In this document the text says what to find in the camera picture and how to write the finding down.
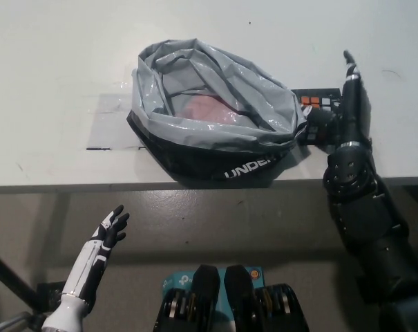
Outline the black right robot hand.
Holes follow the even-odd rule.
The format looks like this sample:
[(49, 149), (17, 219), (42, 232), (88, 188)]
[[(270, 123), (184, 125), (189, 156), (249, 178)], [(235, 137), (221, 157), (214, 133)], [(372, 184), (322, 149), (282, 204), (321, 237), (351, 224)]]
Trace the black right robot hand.
[(341, 89), (298, 92), (306, 119), (299, 144), (335, 149), (346, 145), (371, 146), (370, 101), (353, 55), (345, 50), (345, 81)]

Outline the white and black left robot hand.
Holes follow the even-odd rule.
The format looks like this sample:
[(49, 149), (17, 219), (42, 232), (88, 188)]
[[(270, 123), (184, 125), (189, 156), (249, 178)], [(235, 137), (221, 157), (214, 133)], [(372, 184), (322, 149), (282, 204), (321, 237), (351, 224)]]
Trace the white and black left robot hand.
[(64, 285), (64, 295), (78, 297), (88, 304), (95, 298), (112, 250), (126, 236), (124, 229), (130, 214), (123, 210), (123, 205), (112, 210), (83, 245)]

